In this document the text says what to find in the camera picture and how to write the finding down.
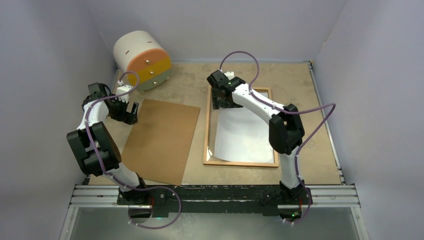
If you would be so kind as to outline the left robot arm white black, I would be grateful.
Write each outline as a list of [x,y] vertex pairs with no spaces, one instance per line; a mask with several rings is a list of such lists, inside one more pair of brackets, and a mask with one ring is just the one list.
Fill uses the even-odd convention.
[[131,85],[122,85],[116,93],[104,83],[88,86],[89,95],[82,103],[84,111],[76,130],[66,135],[73,155],[85,175],[104,176],[119,185],[127,200],[146,203],[149,191],[144,180],[122,162],[121,152],[105,125],[106,118],[134,125],[138,122],[139,103],[127,111]]

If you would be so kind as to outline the brown frame backing board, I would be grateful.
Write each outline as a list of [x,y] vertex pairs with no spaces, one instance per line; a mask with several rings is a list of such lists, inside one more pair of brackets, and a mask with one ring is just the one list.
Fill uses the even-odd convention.
[[181,185],[200,108],[145,99],[121,154],[145,180]]

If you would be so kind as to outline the black aluminium mounting rail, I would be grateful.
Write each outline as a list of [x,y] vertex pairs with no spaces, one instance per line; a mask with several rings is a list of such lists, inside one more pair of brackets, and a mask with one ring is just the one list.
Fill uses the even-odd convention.
[[166,218],[171,213],[261,214],[298,219],[312,208],[360,206],[353,185],[310,185],[309,193],[287,196],[278,185],[181,185],[158,186],[137,192],[126,200],[115,185],[78,185],[70,206],[76,208],[125,208]]

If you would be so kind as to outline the plant photo print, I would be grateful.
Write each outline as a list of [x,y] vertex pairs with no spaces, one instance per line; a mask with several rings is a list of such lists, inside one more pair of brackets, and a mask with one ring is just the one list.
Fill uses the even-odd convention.
[[245,107],[219,109],[213,154],[228,162],[274,163],[269,126]]

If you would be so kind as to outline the wooden picture frame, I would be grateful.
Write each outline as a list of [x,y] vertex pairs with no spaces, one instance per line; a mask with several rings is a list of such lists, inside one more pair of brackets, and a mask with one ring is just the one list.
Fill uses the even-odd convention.
[[249,163],[249,162],[231,162],[221,160],[214,155],[215,138],[218,123],[218,111],[220,109],[213,109],[212,107],[212,91],[207,93],[206,104],[206,120],[205,120],[205,140],[204,140],[204,153],[203,164],[211,166],[237,166],[237,167],[265,167],[277,168],[280,165],[279,156],[276,151],[274,152],[274,163]]

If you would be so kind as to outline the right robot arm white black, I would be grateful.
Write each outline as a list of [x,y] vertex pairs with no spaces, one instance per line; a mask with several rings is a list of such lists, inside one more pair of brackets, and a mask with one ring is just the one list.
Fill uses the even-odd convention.
[[284,202],[294,203],[305,188],[299,164],[305,129],[297,107],[275,102],[259,94],[240,77],[230,78],[220,70],[211,73],[206,80],[211,87],[215,110],[223,106],[243,107],[268,125],[268,142],[282,164],[280,196]]

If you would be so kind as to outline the round three-drawer cabinet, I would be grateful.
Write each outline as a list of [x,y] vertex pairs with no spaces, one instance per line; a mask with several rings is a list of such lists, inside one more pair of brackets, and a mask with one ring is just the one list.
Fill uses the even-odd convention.
[[140,91],[156,88],[170,77],[170,55],[146,31],[136,30],[121,36],[114,44],[113,56],[121,70],[137,73]]

